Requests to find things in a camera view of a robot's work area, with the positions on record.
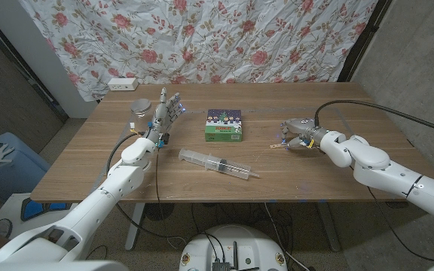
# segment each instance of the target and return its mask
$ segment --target cardboard box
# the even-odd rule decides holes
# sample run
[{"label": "cardboard box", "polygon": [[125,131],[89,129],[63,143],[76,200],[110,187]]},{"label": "cardboard box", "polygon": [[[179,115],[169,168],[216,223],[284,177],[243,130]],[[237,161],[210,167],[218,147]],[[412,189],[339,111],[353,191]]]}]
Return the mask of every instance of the cardboard box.
[{"label": "cardboard box", "polygon": [[240,110],[209,109],[205,124],[205,141],[241,142],[242,116]]}]

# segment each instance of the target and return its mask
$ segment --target floral curtain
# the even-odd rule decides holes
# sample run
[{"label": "floral curtain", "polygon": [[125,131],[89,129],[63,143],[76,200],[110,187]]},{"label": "floral curtain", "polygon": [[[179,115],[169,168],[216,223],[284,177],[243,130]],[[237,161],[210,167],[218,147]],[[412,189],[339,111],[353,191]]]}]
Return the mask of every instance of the floral curtain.
[{"label": "floral curtain", "polygon": [[86,101],[141,84],[336,81],[376,0],[20,0]]}]

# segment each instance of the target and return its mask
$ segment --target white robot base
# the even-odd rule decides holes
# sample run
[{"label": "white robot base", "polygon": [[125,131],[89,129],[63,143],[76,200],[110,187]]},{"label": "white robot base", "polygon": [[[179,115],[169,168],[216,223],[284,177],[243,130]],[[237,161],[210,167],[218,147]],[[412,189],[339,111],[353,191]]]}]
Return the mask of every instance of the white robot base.
[{"label": "white robot base", "polygon": [[[287,270],[282,249],[269,236],[256,229],[227,224],[210,228],[206,233],[209,238],[206,234],[200,234],[185,246],[179,263],[180,271]],[[222,247],[211,235],[220,241]],[[215,260],[210,242],[218,260]],[[222,250],[226,263],[222,261]]]}]

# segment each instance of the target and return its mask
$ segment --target black cable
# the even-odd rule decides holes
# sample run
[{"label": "black cable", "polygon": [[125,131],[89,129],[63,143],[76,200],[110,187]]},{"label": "black cable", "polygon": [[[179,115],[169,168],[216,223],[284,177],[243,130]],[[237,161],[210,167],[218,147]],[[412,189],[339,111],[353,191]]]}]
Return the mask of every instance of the black cable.
[{"label": "black cable", "polygon": [[195,220],[195,217],[194,217],[194,204],[193,203],[191,204],[190,209],[191,209],[192,220],[194,221],[195,229],[197,230],[197,233],[199,233],[200,232],[199,227],[198,227],[197,221]]},{"label": "black cable", "polygon": [[[127,139],[131,138],[132,136],[136,136],[136,133],[131,133],[130,135],[125,136],[123,139],[121,139],[113,148],[112,153],[110,154],[110,156],[108,157],[108,161],[106,162],[106,175],[108,177],[109,174],[109,170],[110,170],[110,164],[112,163],[112,158],[115,155],[115,152],[117,151],[117,149],[123,144],[123,142],[125,142]],[[156,237],[160,237],[160,238],[181,238],[180,236],[163,236],[161,234],[158,233],[153,233],[150,230],[145,229],[144,227],[140,226],[138,223],[136,223],[135,221],[133,221],[133,219],[121,208],[120,204],[117,202],[116,204],[118,211],[120,211],[120,213],[135,227],[139,228],[141,231],[149,233],[153,236]]]},{"label": "black cable", "polygon": [[[158,195],[158,154],[159,153],[160,153],[160,148],[157,149],[157,157],[155,158],[155,189],[157,190],[158,208],[160,209],[160,215],[162,216],[162,222],[164,223],[165,234],[168,234],[167,224],[165,223],[165,218],[164,218],[164,211],[162,210],[162,205],[160,203],[160,196]],[[169,245],[172,246],[174,249],[177,249],[177,247],[174,247],[172,245],[172,243],[170,243],[169,238],[170,237],[167,237],[167,242],[169,243]]]},{"label": "black cable", "polygon": [[117,151],[117,149],[123,144],[123,142],[125,142],[127,139],[131,138],[132,136],[136,136],[137,134],[135,133],[131,133],[127,136],[125,136],[123,139],[121,139],[120,142],[118,142],[115,147],[113,148],[112,153],[110,154],[110,157],[108,159],[108,161],[106,162],[106,176],[108,177],[109,175],[109,170],[110,170],[110,165],[112,164],[112,158],[115,155],[115,152]]},{"label": "black cable", "polygon": [[[191,204],[190,209],[191,209],[191,213],[192,213],[192,220],[194,221],[194,225],[195,225],[195,228],[197,229],[197,233],[199,233],[200,232],[199,226],[197,225],[197,221],[195,220],[195,216],[194,216],[194,204],[193,203]],[[216,258],[216,260],[218,260],[219,258],[217,257],[217,251],[215,250],[215,247],[214,247],[214,244],[212,244],[212,241],[210,241],[209,234],[207,234],[205,231],[203,231],[203,234],[205,234],[207,236],[207,239],[209,240],[210,245],[212,246],[212,249],[214,250],[215,258]]]},{"label": "black cable", "polygon": [[217,240],[217,242],[218,242],[219,245],[220,245],[220,249],[222,250],[222,262],[225,263],[224,247],[222,246],[222,243],[220,243],[220,241],[217,239],[217,237],[213,236],[213,235],[210,234],[210,233],[200,233],[200,234],[205,234],[205,235],[207,236],[207,238],[209,238],[209,236],[210,236],[210,237],[214,238],[215,240]]},{"label": "black cable", "polygon": [[277,231],[277,227],[276,227],[275,220],[272,218],[272,215],[270,215],[270,210],[269,210],[269,208],[267,207],[267,203],[264,203],[264,207],[265,207],[265,209],[266,209],[266,215],[269,217],[270,222],[273,224],[274,229],[275,229],[275,231],[276,231],[277,240],[279,241],[279,244],[278,244],[279,247],[281,247],[281,249],[283,250],[284,254],[287,254],[287,255],[289,256],[289,258],[291,258],[294,262],[296,262],[298,265],[300,265],[301,267],[305,268],[306,270],[309,270],[309,268],[307,268],[303,263],[298,262],[295,258],[293,258],[293,257],[291,256],[292,251],[291,251],[291,253],[289,253],[289,252],[286,250],[286,247],[284,247],[284,245],[283,245],[282,242],[281,242],[281,238],[280,238],[279,233],[278,233],[278,231]]},{"label": "black cable", "polygon": [[405,243],[398,237],[398,235],[396,234],[395,230],[393,229],[393,227],[391,227],[391,223],[390,221],[388,221],[388,218],[386,217],[386,215],[383,212],[383,209],[381,208],[381,206],[379,205],[379,203],[377,202],[376,196],[374,196],[373,192],[371,192],[371,188],[368,187],[368,191],[369,193],[371,193],[371,195],[373,196],[374,202],[376,203],[377,207],[380,209],[381,214],[383,215],[384,220],[386,221],[387,226],[389,227],[389,229],[393,232],[394,236],[398,239],[398,241],[403,245],[403,247],[406,248],[407,251],[409,251],[410,253],[412,253],[414,256],[418,256],[424,260],[429,260],[434,262],[434,259],[432,258],[428,258],[428,257],[424,257],[419,255],[418,253],[413,252],[411,249],[409,249]]},{"label": "black cable", "polygon": [[103,257],[103,260],[106,260],[106,256],[108,255],[109,252],[109,248],[106,245],[99,245],[96,248],[94,248],[89,254],[88,256],[85,258],[85,260],[88,260],[88,258],[92,255],[92,253],[95,252],[95,250],[97,250],[98,248],[105,248],[105,257]]},{"label": "black cable", "polygon": [[121,212],[121,214],[135,227],[139,228],[141,231],[144,231],[146,233],[149,233],[153,236],[160,237],[160,238],[179,238],[180,236],[163,236],[158,233],[153,233],[150,230],[145,229],[144,227],[138,225],[120,206],[120,204],[117,203],[117,209]]},{"label": "black cable", "polygon": [[319,127],[319,112],[321,111],[321,109],[323,109],[324,107],[326,107],[328,105],[332,105],[332,104],[336,104],[336,103],[351,103],[351,104],[356,104],[356,105],[364,105],[364,106],[368,106],[368,107],[372,107],[372,108],[377,108],[377,109],[389,112],[391,114],[395,114],[395,115],[398,115],[400,117],[404,117],[404,118],[407,118],[409,120],[413,120],[414,122],[421,123],[423,125],[426,125],[426,126],[434,129],[434,123],[430,123],[430,122],[422,120],[420,118],[413,117],[411,115],[408,115],[408,114],[402,113],[400,111],[388,108],[386,106],[376,105],[376,104],[371,103],[371,102],[362,102],[362,101],[356,101],[356,100],[334,100],[334,101],[330,101],[330,102],[327,102],[327,103],[319,106],[319,108],[316,110],[316,113],[314,115],[314,123],[316,124],[316,127]]}]

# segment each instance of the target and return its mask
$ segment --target black connector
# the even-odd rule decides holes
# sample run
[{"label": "black connector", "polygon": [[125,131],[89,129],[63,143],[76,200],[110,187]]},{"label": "black connector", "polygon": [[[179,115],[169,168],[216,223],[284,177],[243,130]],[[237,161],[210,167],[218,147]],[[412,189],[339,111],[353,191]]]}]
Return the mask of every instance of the black connector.
[{"label": "black connector", "polygon": [[165,145],[167,145],[169,144],[169,138],[170,138],[169,133],[164,133],[160,139],[164,142]]}]

